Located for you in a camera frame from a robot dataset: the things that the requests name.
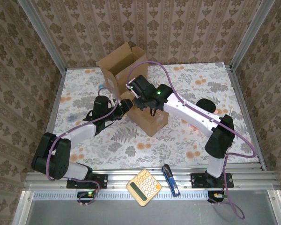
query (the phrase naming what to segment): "aluminum frame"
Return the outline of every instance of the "aluminum frame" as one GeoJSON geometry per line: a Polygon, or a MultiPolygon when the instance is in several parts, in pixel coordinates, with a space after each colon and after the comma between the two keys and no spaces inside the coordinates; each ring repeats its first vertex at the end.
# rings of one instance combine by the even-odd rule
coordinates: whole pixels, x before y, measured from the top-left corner
{"type": "MultiPolygon", "coordinates": [[[[263,171],[259,163],[245,163],[241,165],[227,165],[227,172],[232,173],[235,188],[231,190],[269,190],[279,187],[274,172],[263,171]]],[[[194,190],[218,190],[218,188],[192,189],[190,174],[204,173],[207,165],[192,166],[191,168],[172,168],[172,172],[178,187],[185,191],[194,190]]],[[[94,173],[108,174],[108,190],[125,190],[126,184],[143,168],[130,170],[97,170],[94,173]]],[[[163,190],[168,191],[168,184],[161,171],[161,168],[146,168],[158,180],[163,190]]],[[[49,182],[47,177],[39,172],[28,173],[24,190],[28,191],[58,191],[66,189],[67,179],[60,179],[49,182]]]]}
{"type": "Polygon", "coordinates": [[[277,223],[281,225],[281,191],[268,190],[267,192],[271,200],[272,208],[274,210],[277,223]]]}
{"type": "Polygon", "coordinates": [[[52,107],[52,111],[50,114],[50,118],[48,121],[48,125],[46,128],[46,132],[53,132],[54,127],[55,127],[55,121],[56,121],[56,117],[57,117],[57,113],[58,113],[58,108],[59,108],[59,104],[60,104],[60,98],[62,95],[62,90],[64,88],[65,85],[65,81],[66,81],[66,74],[67,71],[65,71],[61,77],[60,83],[59,83],[59,87],[56,93],[56,97],[53,103],[53,107],[52,107]]]}
{"type": "Polygon", "coordinates": [[[254,127],[253,127],[253,124],[252,124],[252,121],[251,121],[251,118],[250,118],[250,115],[249,115],[249,111],[248,111],[247,105],[246,105],[245,100],[244,100],[243,92],[242,92],[242,89],[239,85],[235,70],[234,70],[233,66],[229,66],[229,65],[225,65],[225,66],[226,66],[228,76],[231,80],[231,84],[232,84],[236,99],[238,101],[239,107],[240,107],[240,109],[243,113],[244,122],[245,122],[245,124],[248,128],[248,132],[249,132],[250,138],[252,140],[252,144],[254,145],[254,147],[257,151],[257,155],[258,155],[258,158],[259,158],[259,161],[260,161],[260,164],[261,164],[261,168],[266,171],[267,170],[266,163],[263,159],[261,148],[259,146],[257,136],[256,136],[256,133],[255,133],[255,130],[254,130],[254,127]]]}
{"type": "Polygon", "coordinates": [[[252,41],[254,40],[257,32],[259,31],[263,21],[265,20],[268,12],[271,10],[275,0],[262,1],[257,12],[255,13],[251,24],[248,27],[243,39],[241,40],[230,65],[236,69],[243,59],[245,53],[248,51],[252,41]]]}
{"type": "Polygon", "coordinates": [[[30,0],[19,0],[19,3],[22,6],[28,19],[30,20],[33,28],[36,30],[37,34],[41,38],[48,53],[51,55],[55,65],[59,69],[60,73],[63,75],[67,70],[67,66],[63,61],[61,55],[59,54],[59,51],[55,46],[53,40],[51,39],[41,18],[38,16],[37,11],[34,8],[32,2],[30,0]]]}

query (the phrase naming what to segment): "small object on table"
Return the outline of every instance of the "small object on table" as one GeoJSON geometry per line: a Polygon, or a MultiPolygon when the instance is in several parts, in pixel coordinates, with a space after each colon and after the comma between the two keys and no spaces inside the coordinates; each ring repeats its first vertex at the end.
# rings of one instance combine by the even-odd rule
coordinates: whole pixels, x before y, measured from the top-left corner
{"type": "Polygon", "coordinates": [[[170,166],[168,164],[164,164],[163,167],[162,167],[162,171],[163,171],[163,174],[165,176],[165,179],[168,182],[169,188],[170,188],[173,196],[174,197],[179,196],[180,192],[179,192],[178,186],[177,186],[177,184],[174,180],[173,173],[170,170],[170,166]]]}
{"type": "Polygon", "coordinates": [[[105,84],[100,84],[100,85],[99,85],[99,89],[100,89],[100,88],[104,88],[104,87],[105,87],[105,84]]]}
{"type": "Polygon", "coordinates": [[[126,185],[126,188],[140,206],[145,206],[161,190],[161,185],[148,170],[142,170],[126,185]]]}

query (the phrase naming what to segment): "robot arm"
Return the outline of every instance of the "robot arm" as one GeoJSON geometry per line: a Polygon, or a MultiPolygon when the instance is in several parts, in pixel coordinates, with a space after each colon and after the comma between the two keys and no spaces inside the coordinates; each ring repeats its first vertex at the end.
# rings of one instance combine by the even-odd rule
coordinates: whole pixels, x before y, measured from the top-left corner
{"type": "MultiPolygon", "coordinates": [[[[54,146],[54,151],[49,162],[49,175],[54,179],[75,178],[78,180],[92,180],[92,169],[81,165],[79,163],[70,162],[70,151],[75,148],[77,144],[85,139],[92,138],[99,134],[109,125],[106,122],[114,122],[120,120],[133,107],[131,100],[123,99],[120,101],[116,109],[108,117],[97,122],[80,126],[72,132],[66,134],[58,140],[54,146]]],[[[102,116],[105,116],[112,111],[111,101],[106,96],[98,96],[94,101],[94,108],[91,110],[84,121],[92,121],[102,116]]],[[[49,154],[49,149],[53,142],[59,135],[45,133],[37,147],[37,151],[33,157],[31,167],[32,169],[46,174],[46,163],[49,154]]]]}
{"type": "MultiPolygon", "coordinates": [[[[171,87],[161,84],[159,87],[155,88],[154,85],[150,84],[142,75],[132,79],[126,86],[135,95],[133,103],[136,107],[141,110],[150,107],[154,110],[159,109],[174,114],[194,125],[208,137],[209,140],[205,145],[205,150],[209,154],[207,173],[215,178],[220,177],[223,172],[227,149],[232,145],[235,135],[217,125],[214,121],[216,120],[234,130],[233,119],[230,116],[225,115],[224,117],[220,117],[212,114],[214,110],[208,112],[208,107],[204,107],[204,105],[199,107],[182,98],[186,104],[212,118],[209,120],[188,107],[185,107],[185,103],[182,104],[179,101],[171,87]]],[[[207,99],[205,102],[214,105],[214,103],[207,99]]]]}

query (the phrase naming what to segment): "wire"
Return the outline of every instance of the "wire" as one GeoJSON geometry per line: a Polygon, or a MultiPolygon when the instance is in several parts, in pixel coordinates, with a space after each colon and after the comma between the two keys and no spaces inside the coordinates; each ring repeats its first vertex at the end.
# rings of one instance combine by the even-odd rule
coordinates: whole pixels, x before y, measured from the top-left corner
{"type": "Polygon", "coordinates": [[[155,61],[144,61],[144,62],[140,62],[138,64],[136,64],[129,72],[129,75],[128,75],[128,78],[127,78],[127,85],[129,85],[129,81],[130,81],[130,76],[131,76],[131,73],[134,71],[135,68],[137,68],[139,65],[142,65],[144,63],[153,63],[153,64],[157,64],[159,65],[165,72],[167,78],[168,78],[168,81],[169,81],[169,84],[171,86],[171,88],[173,89],[173,93],[175,94],[175,96],[178,98],[178,100],[183,104],[185,105],[187,108],[189,108],[190,110],[193,110],[194,112],[198,113],[199,115],[201,116],[204,116],[205,118],[207,118],[208,120],[211,120],[213,121],[214,123],[216,123],[217,125],[220,125],[221,127],[225,128],[226,130],[230,131],[231,133],[235,134],[236,136],[238,136],[240,139],[242,139],[245,143],[247,143],[250,148],[252,149],[253,151],[253,154],[248,156],[248,155],[242,155],[242,154],[238,154],[238,153],[234,153],[234,152],[228,152],[226,153],[226,156],[225,156],[225,161],[224,161],[224,166],[223,166],[223,173],[224,173],[224,181],[225,181],[225,188],[226,188],[226,192],[227,192],[227,197],[228,197],[228,202],[222,202],[222,204],[229,204],[233,210],[233,212],[235,213],[235,215],[239,218],[239,219],[244,219],[245,216],[244,216],[244,212],[237,206],[235,205],[232,200],[231,200],[231,197],[230,197],[230,194],[228,192],[228,185],[227,185],[227,178],[226,178],[226,164],[227,164],[227,160],[228,160],[228,156],[229,155],[233,155],[233,156],[239,156],[239,157],[244,157],[244,158],[254,158],[256,157],[257,155],[257,152],[254,148],[254,146],[247,140],[245,139],[243,136],[241,136],[238,132],[232,130],[231,128],[227,127],[226,125],[222,124],[221,122],[219,121],[216,121],[214,120],[213,118],[211,118],[210,116],[208,115],[205,115],[203,112],[191,107],[190,105],[188,105],[186,102],[183,101],[183,99],[179,96],[179,94],[176,92],[174,86],[173,86],[173,83],[172,81],[170,80],[170,75],[168,73],[168,71],[166,70],[166,68],[160,64],[159,62],[155,62],[155,61]],[[238,213],[237,213],[237,210],[236,208],[238,208],[241,213],[242,213],[242,216],[240,216],[238,213]]]}
{"type": "Polygon", "coordinates": [[[224,190],[225,190],[225,183],[223,182],[223,188],[222,188],[221,192],[219,192],[218,194],[223,193],[223,192],[224,192],[224,190]]]}
{"type": "MultiPolygon", "coordinates": [[[[68,179],[74,180],[74,181],[76,181],[76,182],[81,182],[81,180],[77,180],[77,179],[73,179],[73,178],[68,178],[68,179]]],[[[101,184],[101,182],[99,182],[98,180],[85,180],[85,181],[86,181],[86,182],[81,182],[81,183],[95,183],[95,184],[96,184],[96,189],[95,189],[95,193],[93,194],[92,200],[90,200],[90,201],[88,201],[88,202],[85,203],[85,205],[88,206],[88,205],[90,205],[91,203],[93,203],[93,202],[94,202],[94,199],[97,197],[97,195],[98,195],[98,193],[99,193],[99,189],[98,189],[98,188],[100,187],[99,183],[101,184]]],[[[87,193],[84,193],[84,194],[82,194],[82,195],[79,196],[78,202],[79,202],[80,205],[82,205],[81,198],[82,198],[83,196],[85,196],[86,194],[87,194],[87,193]]]]}
{"type": "Polygon", "coordinates": [[[150,107],[150,115],[151,115],[151,116],[155,116],[155,115],[156,115],[156,109],[152,109],[152,108],[150,107]]]}
{"type": "MultiPolygon", "coordinates": [[[[109,115],[111,115],[111,114],[116,110],[116,108],[117,108],[117,106],[118,106],[118,95],[117,95],[116,91],[115,91],[113,88],[102,87],[102,88],[100,88],[100,89],[98,90],[98,95],[100,95],[100,91],[102,91],[103,89],[109,89],[109,90],[111,90],[111,91],[115,94],[115,96],[116,96],[116,103],[115,103],[114,108],[113,108],[108,114],[106,114],[106,115],[104,115],[104,116],[102,116],[102,117],[100,117],[100,118],[98,118],[98,119],[95,119],[95,120],[92,120],[92,121],[83,123],[83,124],[78,125],[78,126],[72,128],[72,129],[69,129],[68,131],[66,131],[66,132],[64,132],[63,134],[59,135],[59,136],[55,139],[55,141],[53,142],[53,144],[52,144],[52,146],[51,146],[51,148],[50,148],[50,150],[49,150],[49,152],[48,152],[48,158],[47,158],[47,162],[46,162],[46,176],[47,176],[47,178],[48,178],[49,181],[55,181],[55,179],[52,179],[52,178],[50,177],[50,175],[49,175],[49,163],[50,163],[50,159],[51,159],[51,155],[52,155],[52,152],[53,152],[53,150],[54,150],[54,147],[55,147],[56,143],[59,141],[59,139],[62,138],[63,136],[65,136],[65,135],[67,135],[67,134],[73,132],[74,130],[77,130],[77,129],[79,129],[79,128],[85,126],[85,125],[92,124],[92,123],[94,123],[94,122],[97,122],[97,121],[99,121],[99,120],[102,120],[102,119],[108,117],[109,115]]],[[[73,180],[73,181],[80,182],[80,183],[94,183],[94,184],[96,184],[96,186],[97,186],[97,188],[98,188],[98,192],[99,192],[99,190],[100,190],[100,185],[99,185],[98,182],[96,182],[96,181],[93,181],[93,180],[78,180],[78,179],[75,179],[75,178],[68,178],[68,177],[65,177],[65,178],[71,179],[71,180],[73,180]]]]}

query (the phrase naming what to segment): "calculator display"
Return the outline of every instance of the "calculator display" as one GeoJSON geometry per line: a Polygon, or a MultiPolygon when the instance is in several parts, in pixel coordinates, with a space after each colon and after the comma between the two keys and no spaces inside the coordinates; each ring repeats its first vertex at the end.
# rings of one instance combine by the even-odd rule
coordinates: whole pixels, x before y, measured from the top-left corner
{"type": "Polygon", "coordinates": [[[131,182],[130,186],[133,188],[133,190],[139,195],[139,197],[143,201],[147,200],[147,197],[142,193],[142,191],[136,186],[136,184],[134,182],[131,182]]]}

